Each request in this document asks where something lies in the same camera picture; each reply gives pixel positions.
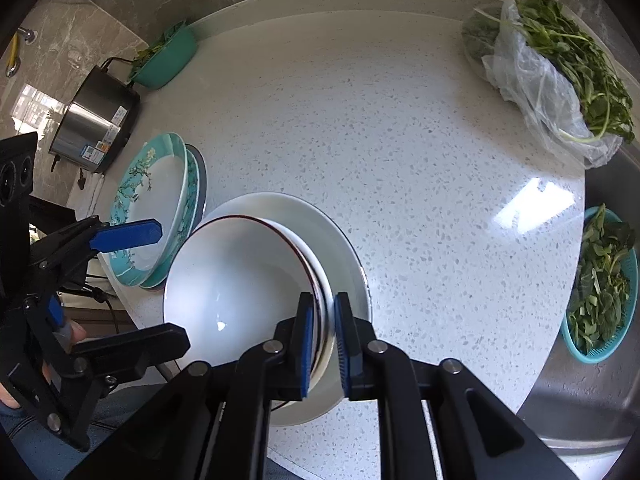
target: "teal floral plate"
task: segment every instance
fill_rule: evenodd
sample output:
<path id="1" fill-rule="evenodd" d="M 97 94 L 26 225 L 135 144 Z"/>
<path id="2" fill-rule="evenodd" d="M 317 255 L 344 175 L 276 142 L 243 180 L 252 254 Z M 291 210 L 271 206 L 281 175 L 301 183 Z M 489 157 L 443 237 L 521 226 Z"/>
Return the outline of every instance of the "teal floral plate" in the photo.
<path id="1" fill-rule="evenodd" d="M 169 274 L 169 268 L 174 262 L 175 255 L 178 253 L 180 247 L 185 240 L 191 234 L 193 228 L 193 221 L 196 216 L 196 204 L 198 203 L 198 196 L 200 193 L 200 174 L 198 172 L 198 165 L 193 154 L 187 150 L 187 174 L 188 174 L 188 187 L 187 187 L 187 204 L 184 207 L 184 213 L 180 219 L 180 226 L 175 238 L 169 242 L 169 250 L 167 255 L 160 261 L 160 264 L 156 267 L 154 272 L 151 273 L 141 285 L 141 288 L 150 289 L 155 288 L 164 282 Z"/>
<path id="2" fill-rule="evenodd" d="M 167 133 L 147 142 L 125 171 L 111 206 L 110 222 L 155 218 L 162 225 L 157 244 L 110 253 L 111 270 L 123 285 L 143 283 L 170 250 L 181 224 L 188 195 L 188 162 L 184 142 Z"/>

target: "stacked plates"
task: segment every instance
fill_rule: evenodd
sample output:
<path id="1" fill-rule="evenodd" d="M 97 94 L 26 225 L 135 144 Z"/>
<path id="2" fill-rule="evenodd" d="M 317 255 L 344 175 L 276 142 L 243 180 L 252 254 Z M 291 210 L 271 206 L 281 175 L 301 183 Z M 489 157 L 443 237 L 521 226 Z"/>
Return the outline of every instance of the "stacked plates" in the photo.
<path id="1" fill-rule="evenodd" d="M 115 251 L 110 265 L 120 283 L 162 285 L 180 246 L 204 209 L 206 168 L 200 153 L 179 135 L 147 142 L 125 172 L 111 206 L 112 225 L 155 218 L 162 225 L 157 244 Z"/>
<path id="2" fill-rule="evenodd" d="M 164 290 L 164 320 L 186 329 L 191 348 L 178 360 L 216 366 L 273 337 L 295 316 L 300 292 L 314 298 L 310 391 L 275 402 L 271 423 L 300 424 L 342 399 L 334 341 L 334 294 L 370 320 L 366 278 L 349 241 L 311 204 L 282 193 L 253 193 L 219 206 L 178 251 Z"/>

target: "plastic bag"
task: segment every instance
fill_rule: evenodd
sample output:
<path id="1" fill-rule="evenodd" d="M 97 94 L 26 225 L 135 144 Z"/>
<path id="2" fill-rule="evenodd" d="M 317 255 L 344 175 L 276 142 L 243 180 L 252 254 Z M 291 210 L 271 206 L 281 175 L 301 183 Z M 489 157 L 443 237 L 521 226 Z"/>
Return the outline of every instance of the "plastic bag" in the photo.
<path id="1" fill-rule="evenodd" d="M 495 8 L 494 12 L 491 7 L 479 10 L 495 16 Z M 505 101 L 518 105 L 527 128 L 547 151 L 566 163 L 577 163 L 585 169 L 607 164 L 623 139 L 609 134 L 588 144 L 570 139 L 589 139 L 594 135 L 584 123 L 580 101 L 569 80 L 548 59 L 527 46 L 524 35 L 510 25 L 520 21 L 516 1 L 502 0 L 499 24 L 481 12 L 474 10 L 484 20 L 471 16 L 463 24 L 465 53 L 472 66 L 477 67 L 479 54 L 482 54 L 486 79 L 500 90 Z M 493 53 L 488 50 L 485 54 L 482 49 L 490 39 L 489 22 L 494 22 L 499 32 Z"/>

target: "pot handle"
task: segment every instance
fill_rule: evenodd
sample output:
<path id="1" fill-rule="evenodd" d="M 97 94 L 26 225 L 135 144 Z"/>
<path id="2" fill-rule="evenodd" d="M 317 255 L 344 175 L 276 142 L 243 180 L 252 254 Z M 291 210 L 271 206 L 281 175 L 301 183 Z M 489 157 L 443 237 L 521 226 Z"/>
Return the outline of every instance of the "pot handle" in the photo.
<path id="1" fill-rule="evenodd" d="M 108 57 L 104 63 L 102 63 L 100 65 L 100 70 L 102 70 L 103 72 L 108 72 L 109 71 L 109 65 L 111 64 L 111 61 L 121 61 L 123 63 L 129 63 L 129 64 L 133 64 L 133 61 L 130 59 L 126 59 L 124 57 L 117 57 L 117 56 L 112 56 L 112 57 Z M 129 81 L 129 83 L 127 84 L 127 88 L 132 88 L 133 86 L 133 81 Z"/>

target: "stainless steel pot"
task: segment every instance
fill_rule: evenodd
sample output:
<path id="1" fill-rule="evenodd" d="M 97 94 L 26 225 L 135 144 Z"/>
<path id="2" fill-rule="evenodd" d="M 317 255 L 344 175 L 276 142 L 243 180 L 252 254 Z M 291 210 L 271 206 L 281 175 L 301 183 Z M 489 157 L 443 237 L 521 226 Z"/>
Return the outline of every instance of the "stainless steel pot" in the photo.
<path id="1" fill-rule="evenodd" d="M 138 93 L 110 75 L 109 58 L 94 66 L 67 107 L 49 153 L 92 173 L 103 173 L 129 140 L 138 115 Z"/>

